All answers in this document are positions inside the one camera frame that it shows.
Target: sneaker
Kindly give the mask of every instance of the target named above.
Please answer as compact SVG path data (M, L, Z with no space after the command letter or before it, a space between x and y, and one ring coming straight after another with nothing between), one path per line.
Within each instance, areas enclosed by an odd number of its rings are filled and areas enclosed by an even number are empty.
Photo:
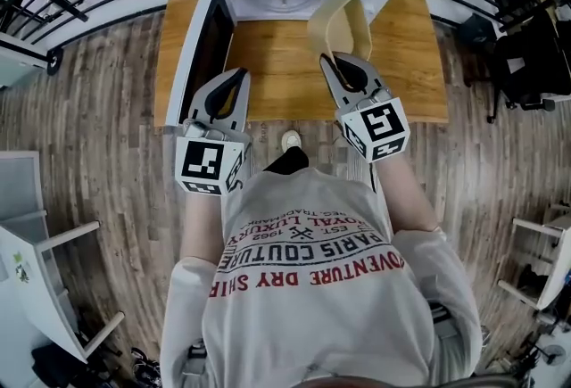
M302 148L302 139L297 131L290 129L282 136L282 151L285 153L291 147Z

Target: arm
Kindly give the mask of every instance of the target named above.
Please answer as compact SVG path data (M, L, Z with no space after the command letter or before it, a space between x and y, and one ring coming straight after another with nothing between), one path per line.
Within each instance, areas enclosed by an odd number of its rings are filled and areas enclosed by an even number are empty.
M431 384L468 377L480 358L482 332L464 266L438 230L434 210L404 156L396 154L376 166L395 232L393 245L433 313Z
M200 193L188 194L180 258L192 256L218 266L223 251L220 197Z
M394 233L402 229L434 231L434 209L402 153L375 163Z
M162 329L161 378L164 388L182 386L182 367L188 348L202 338L204 307L223 250L220 198L188 194L181 260L170 276Z

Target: wooden floor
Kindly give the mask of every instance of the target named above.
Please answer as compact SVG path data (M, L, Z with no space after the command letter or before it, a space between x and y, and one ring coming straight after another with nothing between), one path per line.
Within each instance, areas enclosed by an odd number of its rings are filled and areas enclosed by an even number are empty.
M0 149L40 151L51 234L98 219L101 230L56 253L70 298L97 319L123 310L113 333L157 358L183 195L172 179L174 134L153 128L153 82L162 14L129 21L65 48L60 72L0 94ZM532 329L531 310L498 287L514 275L510 221L539 221L549 202L571 200L571 104L556 111L503 109L486 123L487 85L466 88L450 33L437 28L450 124L414 124L409 156L474 282L492 331L481 366L513 351ZM278 156L287 128L302 132L311 163L342 177L365 165L326 122L252 123L254 169ZM539 249L547 247L542 241Z

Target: chair leg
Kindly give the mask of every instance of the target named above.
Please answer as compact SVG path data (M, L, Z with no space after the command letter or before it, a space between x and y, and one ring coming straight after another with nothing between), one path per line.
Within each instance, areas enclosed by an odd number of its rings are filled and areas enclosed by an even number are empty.
M537 231L538 233L543 233L545 235L550 235L551 237L560 238L563 234L563 231L560 229L555 229L552 227L545 227L543 225L538 225L537 223L533 223L531 221L522 220L522 219L513 219L512 225L517 225L519 227L525 227L527 229L532 229L533 231Z
M545 109L543 102L541 103L521 103L519 105L524 111L539 111L540 109Z
M57 295L57 300L61 301L64 296L67 296L70 290L63 288L62 292Z
M533 252L527 252L527 251L521 250L521 249L516 249L516 253L523 256L523 257L526 257L526 258L534 258L534 259L537 259L539 261L543 261L544 263L548 263L548 264L554 263L554 260L552 260L551 258L544 257L541 254L536 254Z
M499 286L499 288L506 290L508 293L515 296L516 298L518 298L520 301L524 302L525 304L533 307L534 309L537 309L536 300L534 300L534 298L528 296L527 294L520 292L515 286L510 285L508 282L505 282L503 280L500 280L498 282L498 286Z
M107 325L105 325L105 327L99 331L99 333L97 333L95 337L91 339L91 341L89 341L89 343L83 349L86 353L86 358L88 358L89 355L93 353L99 345L101 345L101 343L107 338L112 330L117 327L117 325L122 321L124 317L125 314L123 312L117 312L111 321L107 323Z
M500 103L500 92L501 92L501 88L500 86L494 84L493 85L493 112L492 115L488 115L487 120L488 123L492 124L494 123L494 121L496 120L496 117L498 116L498 104Z
M71 229L70 231L66 231L65 233L61 233L60 235L55 235L54 237L50 237L49 239L45 239L45 241L36 245L37 249L40 252L45 252L46 250L53 249L54 247L65 244L76 237L80 237L86 233L90 233L91 231L95 231L99 228L98 221L92 221L91 223L86 223L86 225L81 225L80 227L76 227Z
M565 212L569 213L571 211L571 207L563 202L559 204L550 204L545 208L545 212L543 213L543 225L547 225L548 223L552 222L553 214L555 212Z
M19 215L18 217L12 217L11 219L2 220L2 221L0 221L0 224L5 225L5 224L20 222L20 221L28 221L28 220L32 220L32 219L39 219L41 217L45 217L46 215L47 215L46 211L35 211L35 212L27 213L25 215Z

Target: person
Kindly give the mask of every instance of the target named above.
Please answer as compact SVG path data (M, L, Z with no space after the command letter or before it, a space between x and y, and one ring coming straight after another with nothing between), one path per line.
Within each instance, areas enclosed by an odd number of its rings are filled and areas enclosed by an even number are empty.
M374 163L380 206L367 185L309 168L301 146L285 133L284 154L230 194L224 212L218 196L187 195L163 386L364 388L470 376L482 347L476 302L403 154Z

